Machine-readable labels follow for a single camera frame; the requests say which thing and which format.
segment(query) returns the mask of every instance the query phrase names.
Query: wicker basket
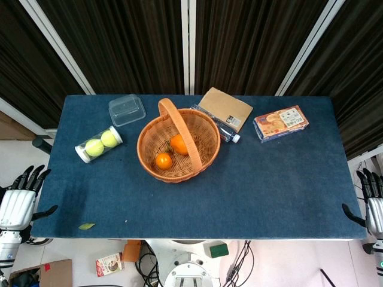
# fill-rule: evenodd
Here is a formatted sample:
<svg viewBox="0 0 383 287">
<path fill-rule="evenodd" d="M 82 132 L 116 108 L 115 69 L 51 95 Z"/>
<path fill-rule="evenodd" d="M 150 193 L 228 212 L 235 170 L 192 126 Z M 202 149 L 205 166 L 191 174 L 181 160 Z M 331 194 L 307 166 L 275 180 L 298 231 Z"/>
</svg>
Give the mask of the wicker basket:
<svg viewBox="0 0 383 287">
<path fill-rule="evenodd" d="M 144 169 L 165 182 L 181 182 L 206 169 L 220 149 L 220 133 L 211 118 L 193 109 L 177 109 L 169 99 L 158 102 L 160 116 L 148 123 L 137 141 L 137 154 Z M 165 152 L 170 139 L 181 134 L 189 155 L 174 152 L 173 165 L 159 169 L 156 156 Z"/>
</svg>

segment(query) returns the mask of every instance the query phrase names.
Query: orange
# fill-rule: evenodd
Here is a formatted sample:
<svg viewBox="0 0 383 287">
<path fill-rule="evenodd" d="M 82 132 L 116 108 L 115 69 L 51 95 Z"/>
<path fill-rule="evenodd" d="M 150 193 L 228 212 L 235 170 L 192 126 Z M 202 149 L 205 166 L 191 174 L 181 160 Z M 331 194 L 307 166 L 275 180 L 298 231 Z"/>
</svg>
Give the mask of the orange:
<svg viewBox="0 0 383 287">
<path fill-rule="evenodd" d="M 170 146 L 179 154 L 187 155 L 187 148 L 184 139 L 180 134 L 172 137 Z"/>
<path fill-rule="evenodd" d="M 169 154 L 163 152 L 156 157 L 156 165 L 162 169 L 170 169 L 173 164 L 172 158 L 170 157 Z"/>
</svg>

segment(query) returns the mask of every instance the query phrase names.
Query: orange object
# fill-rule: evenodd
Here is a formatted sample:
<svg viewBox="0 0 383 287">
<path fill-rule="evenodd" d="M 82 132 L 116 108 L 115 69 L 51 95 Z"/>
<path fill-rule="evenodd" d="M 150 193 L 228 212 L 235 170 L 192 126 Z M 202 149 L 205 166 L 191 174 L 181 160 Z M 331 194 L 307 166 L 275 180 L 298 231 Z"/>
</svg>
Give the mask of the orange object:
<svg viewBox="0 0 383 287">
<path fill-rule="evenodd" d="M 165 182 L 181 182 L 205 170 L 216 158 L 221 145 L 220 132 L 213 120 L 193 109 L 177 109 L 169 99 L 158 102 L 160 116 L 148 123 L 137 141 L 137 155 L 144 169 Z M 154 164 L 158 152 L 165 152 L 169 140 L 180 134 L 188 155 L 174 153 L 168 170 Z"/>
<path fill-rule="evenodd" d="M 162 169 L 170 169 L 172 167 L 173 161 L 169 154 L 162 152 L 156 157 L 156 165 Z"/>
<path fill-rule="evenodd" d="M 124 247 L 123 261 L 136 262 L 141 251 L 141 240 L 128 240 Z"/>
<path fill-rule="evenodd" d="M 170 140 L 170 146 L 179 154 L 187 155 L 187 148 L 184 139 L 180 134 L 172 137 Z"/>
</svg>

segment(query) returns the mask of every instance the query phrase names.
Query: cardboard box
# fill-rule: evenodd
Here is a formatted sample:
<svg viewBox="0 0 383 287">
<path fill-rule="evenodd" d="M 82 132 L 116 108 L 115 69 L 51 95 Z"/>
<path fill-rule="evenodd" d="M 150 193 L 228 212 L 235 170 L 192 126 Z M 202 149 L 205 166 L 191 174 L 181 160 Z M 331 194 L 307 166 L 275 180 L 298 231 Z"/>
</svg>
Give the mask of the cardboard box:
<svg viewBox="0 0 383 287">
<path fill-rule="evenodd" d="M 309 122 L 299 106 L 291 106 L 260 115 L 254 119 L 253 124 L 261 142 L 266 142 L 303 130 Z"/>
<path fill-rule="evenodd" d="M 72 287 L 72 260 L 60 260 L 41 264 L 31 268 L 26 268 L 20 271 L 12 272 L 9 279 L 9 284 L 12 286 L 13 279 L 20 273 L 28 270 L 39 269 L 37 274 L 40 278 L 40 287 Z"/>
<path fill-rule="evenodd" d="M 141 251 L 141 240 L 128 240 L 124 247 L 123 261 L 136 262 Z"/>
<path fill-rule="evenodd" d="M 253 107 L 247 103 L 216 88 L 210 88 L 198 105 L 219 118 L 236 132 L 239 132 L 253 110 Z"/>
<path fill-rule="evenodd" d="M 96 260 L 97 277 L 103 277 L 124 269 L 122 253 L 112 254 Z"/>
</svg>

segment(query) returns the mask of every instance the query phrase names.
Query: tennis ball canister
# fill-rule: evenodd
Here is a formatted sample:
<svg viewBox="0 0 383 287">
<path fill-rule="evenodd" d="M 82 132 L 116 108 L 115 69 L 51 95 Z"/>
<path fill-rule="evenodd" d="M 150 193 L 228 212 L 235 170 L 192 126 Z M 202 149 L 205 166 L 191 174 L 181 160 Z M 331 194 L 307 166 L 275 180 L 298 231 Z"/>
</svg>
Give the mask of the tennis ball canister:
<svg viewBox="0 0 383 287">
<path fill-rule="evenodd" d="M 110 126 L 107 130 L 103 130 L 97 135 L 75 146 L 75 150 L 85 163 L 89 163 L 120 143 L 122 143 L 121 136 L 113 126 Z"/>
</svg>

